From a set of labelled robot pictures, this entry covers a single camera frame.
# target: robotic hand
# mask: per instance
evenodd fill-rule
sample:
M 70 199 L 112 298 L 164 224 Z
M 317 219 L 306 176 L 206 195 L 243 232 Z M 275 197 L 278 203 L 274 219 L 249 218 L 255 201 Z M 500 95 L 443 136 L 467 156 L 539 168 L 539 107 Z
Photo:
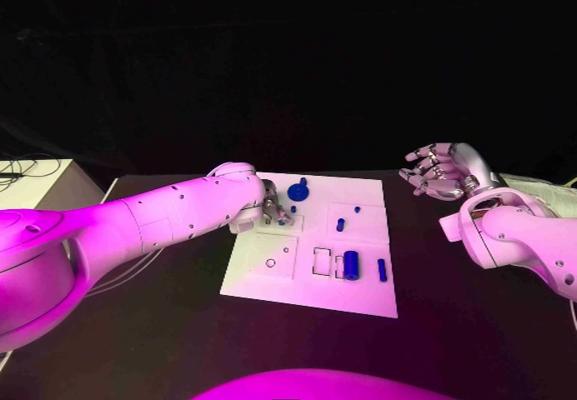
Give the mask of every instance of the robotic hand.
M 525 267 L 555 293 L 577 302 L 577 219 L 558 218 L 545 202 L 507 187 L 466 143 L 421 147 L 405 159 L 424 158 L 399 175 L 440 200 L 469 197 L 456 214 L 441 218 L 451 242 L 463 241 L 483 268 Z
M 232 233 L 249 230 L 262 213 L 293 224 L 274 183 L 243 162 L 78 210 L 1 210 L 0 353 L 60 323 L 119 264 L 226 224 Z

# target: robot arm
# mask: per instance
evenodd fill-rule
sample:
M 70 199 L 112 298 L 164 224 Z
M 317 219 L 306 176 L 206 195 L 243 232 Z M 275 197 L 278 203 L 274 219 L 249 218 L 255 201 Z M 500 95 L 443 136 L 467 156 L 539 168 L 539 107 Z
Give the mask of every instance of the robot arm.
M 274 201 L 254 167 L 238 162 L 93 207 L 0 211 L 0 353 L 57 325 L 121 263 L 226 224 L 232 233 L 249 230 L 267 210 L 291 223 Z
M 506 187 L 466 143 L 422 147 L 406 160 L 417 156 L 425 157 L 417 168 L 399 171 L 417 187 L 414 194 L 469 197 L 458 212 L 440 220 L 448 240 L 463 241 L 483 268 L 512 264 L 531 269 L 552 291 L 577 301 L 577 219 L 556 218 L 545 202 Z

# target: black table surface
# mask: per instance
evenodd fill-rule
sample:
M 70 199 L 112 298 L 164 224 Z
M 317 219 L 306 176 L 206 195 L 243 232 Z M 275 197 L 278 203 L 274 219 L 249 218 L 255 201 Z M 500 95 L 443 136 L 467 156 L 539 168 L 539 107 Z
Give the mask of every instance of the black table surface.
M 1 399 L 186 399 L 282 368 L 363 373 L 461 399 L 574 398 L 568 301 L 529 271 L 483 270 L 447 242 L 437 220 L 458 204 L 414 197 L 393 171 L 313 174 L 382 180 L 399 318 L 220 296 L 235 243 L 222 228 L 167 247 L 13 353 Z M 194 177 L 125 176 L 109 200 Z

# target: black backdrop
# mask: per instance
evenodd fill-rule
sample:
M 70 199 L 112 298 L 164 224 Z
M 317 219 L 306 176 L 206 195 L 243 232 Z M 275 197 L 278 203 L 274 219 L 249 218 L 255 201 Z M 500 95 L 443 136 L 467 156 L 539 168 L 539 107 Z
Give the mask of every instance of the black backdrop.
M 0 6 L 0 138 L 122 173 L 388 169 L 469 142 L 493 169 L 577 173 L 569 9 L 197 2 Z

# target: blue object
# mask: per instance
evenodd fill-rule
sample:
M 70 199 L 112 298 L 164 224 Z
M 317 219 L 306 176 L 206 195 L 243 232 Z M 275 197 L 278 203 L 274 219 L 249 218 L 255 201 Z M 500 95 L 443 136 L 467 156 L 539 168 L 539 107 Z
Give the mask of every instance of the blue object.
M 344 274 L 342 277 L 347 281 L 356 281 L 357 280 L 357 252 L 347 251 L 344 252 L 344 257 L 343 257 L 343 262 L 344 262 Z
M 288 187 L 288 198 L 294 202 L 301 202 L 308 197 L 307 179 L 303 177 L 300 183 L 294 183 Z
M 381 282 L 386 282 L 386 270 L 385 270 L 385 260 L 378 259 L 378 279 Z
M 342 232 L 344 229 L 344 220 L 339 218 L 339 222 L 336 223 L 336 231 Z

